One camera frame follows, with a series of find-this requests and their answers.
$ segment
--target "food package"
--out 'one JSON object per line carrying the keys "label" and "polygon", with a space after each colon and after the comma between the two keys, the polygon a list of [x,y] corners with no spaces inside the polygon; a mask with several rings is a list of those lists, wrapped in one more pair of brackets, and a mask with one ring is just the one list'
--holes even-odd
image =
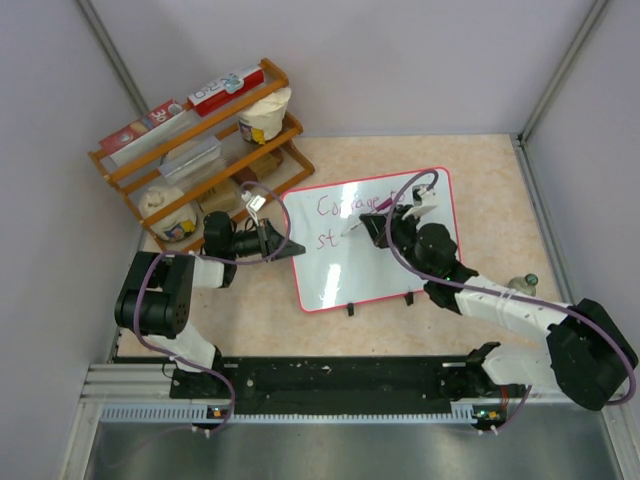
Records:
{"label": "food package", "polygon": [[236,70],[193,92],[189,95],[188,101],[198,115],[205,117],[262,82],[264,82],[264,72],[257,65]]}
{"label": "food package", "polygon": [[196,200],[205,215],[211,212],[231,212],[238,207],[238,197],[231,180],[223,180]]}
{"label": "food package", "polygon": [[[150,217],[158,210],[173,203],[182,195],[182,190],[177,187],[149,187],[138,205],[140,214],[143,218]],[[151,230],[164,241],[179,242],[195,232],[197,221],[198,216],[196,215],[196,211],[187,203],[153,224]]]}
{"label": "food package", "polygon": [[264,145],[282,130],[282,119],[291,98],[289,87],[276,90],[238,113],[242,138]]}
{"label": "food package", "polygon": [[189,179],[201,176],[211,170],[212,162],[220,156],[222,144],[214,135],[200,136],[188,140],[171,150],[166,162],[158,167],[169,185],[176,185],[184,191],[190,190]]}
{"label": "food package", "polygon": [[275,172],[283,161],[284,157],[282,152],[280,149],[276,149],[260,157],[248,167],[234,173],[231,178],[239,184],[246,181],[262,182],[266,177]]}
{"label": "food package", "polygon": [[121,167],[193,125],[192,115],[171,99],[103,138],[100,146]]}

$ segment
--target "whiteboard marker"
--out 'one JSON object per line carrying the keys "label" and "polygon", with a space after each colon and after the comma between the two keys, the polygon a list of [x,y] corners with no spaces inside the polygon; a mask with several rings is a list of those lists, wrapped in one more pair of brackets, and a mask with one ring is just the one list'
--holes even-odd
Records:
{"label": "whiteboard marker", "polygon": [[[371,210],[369,213],[371,214],[371,213],[376,213],[376,212],[379,212],[381,210],[384,210],[385,208],[390,207],[392,203],[393,203],[393,199],[391,197],[389,197],[384,202],[382,202],[380,205],[378,205],[376,208]],[[347,229],[345,229],[340,234],[340,236],[344,237],[347,233],[351,232],[352,230],[355,230],[360,225],[362,225],[362,220],[359,220],[358,223],[356,223],[355,225],[352,225],[351,227],[348,227]]]}

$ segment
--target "metal plate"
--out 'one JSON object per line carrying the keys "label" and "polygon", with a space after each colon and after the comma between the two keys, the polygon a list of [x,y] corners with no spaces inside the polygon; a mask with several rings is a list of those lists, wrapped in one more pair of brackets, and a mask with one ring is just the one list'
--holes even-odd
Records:
{"label": "metal plate", "polygon": [[[101,425],[114,462],[167,425]],[[233,425],[210,440],[170,433],[87,480],[621,479],[600,413],[527,406],[498,437],[453,425]]]}

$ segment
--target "red box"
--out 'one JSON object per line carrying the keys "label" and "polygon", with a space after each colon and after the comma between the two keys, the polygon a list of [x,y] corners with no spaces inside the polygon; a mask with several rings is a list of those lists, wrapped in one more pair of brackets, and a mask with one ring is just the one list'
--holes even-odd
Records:
{"label": "red box", "polygon": [[207,83],[189,95],[188,100],[198,115],[205,117],[216,108],[229,103],[264,82],[264,72],[259,66],[236,70],[229,75]]}
{"label": "red box", "polygon": [[130,145],[138,138],[146,135],[154,128],[163,124],[183,111],[182,105],[175,100],[169,100],[159,107],[154,108],[144,117],[140,117],[135,122],[130,123],[121,130],[112,133],[108,137],[100,140],[100,146],[107,155],[114,153]]}

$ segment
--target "white wall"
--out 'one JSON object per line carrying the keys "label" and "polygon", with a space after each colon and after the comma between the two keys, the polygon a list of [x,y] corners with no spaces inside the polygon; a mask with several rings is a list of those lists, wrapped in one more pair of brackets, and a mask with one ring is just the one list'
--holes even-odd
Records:
{"label": "white wall", "polygon": [[150,105],[270,57],[309,135],[519,132],[593,0],[93,0]]}
{"label": "white wall", "polygon": [[[640,353],[640,2],[616,0],[531,141],[581,294]],[[640,396],[633,404],[640,420]]]}
{"label": "white wall", "polygon": [[85,152],[134,113],[71,0],[4,0],[0,63],[0,477],[50,480],[134,241]]}

